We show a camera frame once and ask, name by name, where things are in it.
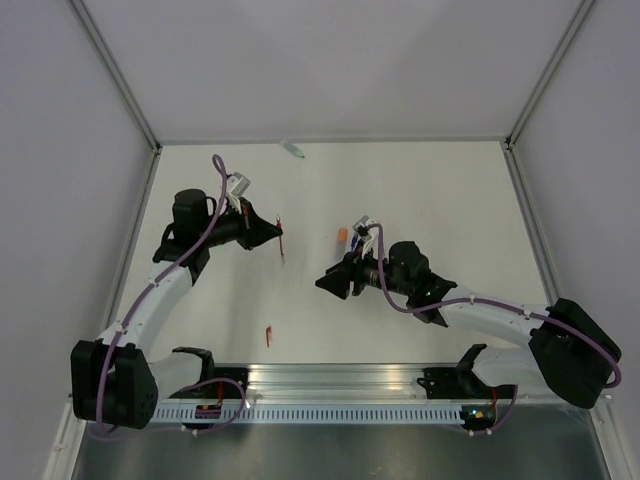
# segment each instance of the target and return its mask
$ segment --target marker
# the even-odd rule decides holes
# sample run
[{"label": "marker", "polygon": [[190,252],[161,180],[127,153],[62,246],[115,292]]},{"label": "marker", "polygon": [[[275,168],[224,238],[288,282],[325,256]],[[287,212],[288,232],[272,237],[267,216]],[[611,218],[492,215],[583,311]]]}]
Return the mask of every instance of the marker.
[{"label": "marker", "polygon": [[287,152],[289,152],[294,157],[305,158],[304,153],[298,147],[296,147],[293,143],[285,140],[284,138],[280,140],[280,146],[284,148]]}]

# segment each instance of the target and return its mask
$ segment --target white table surface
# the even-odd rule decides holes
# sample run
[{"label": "white table surface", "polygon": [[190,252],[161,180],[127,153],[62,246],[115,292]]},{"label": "white table surface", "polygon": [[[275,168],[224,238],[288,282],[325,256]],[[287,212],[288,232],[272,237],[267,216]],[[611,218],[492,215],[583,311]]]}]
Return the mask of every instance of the white table surface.
[{"label": "white table surface", "polygon": [[365,214],[385,227],[387,249],[415,241],[444,278],[488,295],[545,302],[498,142],[299,147],[304,160],[271,144],[163,149],[118,318],[144,285],[172,221],[175,193],[200,188],[218,198],[214,152],[229,172],[251,179],[245,197],[261,217],[275,223],[280,214],[286,263],[281,265],[277,240],[251,252],[235,242],[212,249],[149,360],[192,346],[211,350],[223,363],[457,362],[474,343],[502,344],[397,313],[373,288],[347,301],[316,288],[315,280],[334,264],[338,229],[350,229]]}]

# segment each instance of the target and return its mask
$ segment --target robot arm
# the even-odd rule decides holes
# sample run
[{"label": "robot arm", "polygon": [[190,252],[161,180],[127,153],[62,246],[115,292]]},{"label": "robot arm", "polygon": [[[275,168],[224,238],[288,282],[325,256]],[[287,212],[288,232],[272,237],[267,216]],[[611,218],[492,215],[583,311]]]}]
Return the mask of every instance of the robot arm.
[{"label": "robot arm", "polygon": [[234,173],[227,179],[227,210],[202,245],[168,275],[159,275],[202,237],[211,222],[207,196],[201,190],[183,190],[176,194],[173,223],[167,226],[161,244],[153,256],[153,267],[146,289],[126,328],[122,319],[114,322],[98,339],[80,341],[71,353],[71,379],[74,413],[78,418],[96,420],[98,385],[109,346],[117,340],[105,383],[102,414],[106,423],[143,428],[151,419],[159,401],[185,386],[214,376],[211,352],[180,347],[163,360],[149,364],[149,356],[158,333],[178,301],[195,285],[209,261],[209,248],[231,241],[252,250],[282,230],[261,219],[251,202],[241,195],[249,180]]},{"label": "robot arm", "polygon": [[[365,286],[382,289],[379,259],[371,248],[374,222],[363,217],[354,230],[360,240],[353,252],[326,271],[316,286],[343,300]],[[429,268],[429,260],[413,242],[399,242],[382,262],[387,289],[406,295],[408,309],[396,308],[424,323],[474,330],[506,340],[517,348],[474,345],[456,375],[472,397],[500,385],[547,386],[565,401],[592,408],[613,371],[601,353],[584,343],[586,336],[617,363],[618,346],[575,302],[559,299],[553,306],[521,305],[474,294]],[[566,330],[577,331],[577,334]]]}]

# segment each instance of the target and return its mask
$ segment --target metal floor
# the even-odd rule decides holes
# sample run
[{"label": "metal floor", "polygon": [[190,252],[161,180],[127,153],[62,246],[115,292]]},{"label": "metal floor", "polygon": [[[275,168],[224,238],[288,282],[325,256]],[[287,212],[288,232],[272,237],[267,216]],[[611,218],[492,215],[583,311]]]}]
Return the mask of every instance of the metal floor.
[{"label": "metal floor", "polygon": [[491,437],[445,426],[238,425],[200,438],[85,436],[74,480],[610,478],[588,412],[520,406]]}]

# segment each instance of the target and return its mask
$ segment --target orange cap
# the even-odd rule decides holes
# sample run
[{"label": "orange cap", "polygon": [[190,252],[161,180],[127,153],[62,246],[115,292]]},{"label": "orange cap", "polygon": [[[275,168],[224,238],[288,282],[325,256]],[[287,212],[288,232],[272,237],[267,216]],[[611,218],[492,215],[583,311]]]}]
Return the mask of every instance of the orange cap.
[{"label": "orange cap", "polygon": [[349,231],[346,228],[341,228],[338,230],[338,243],[347,243],[347,237],[349,236]]}]

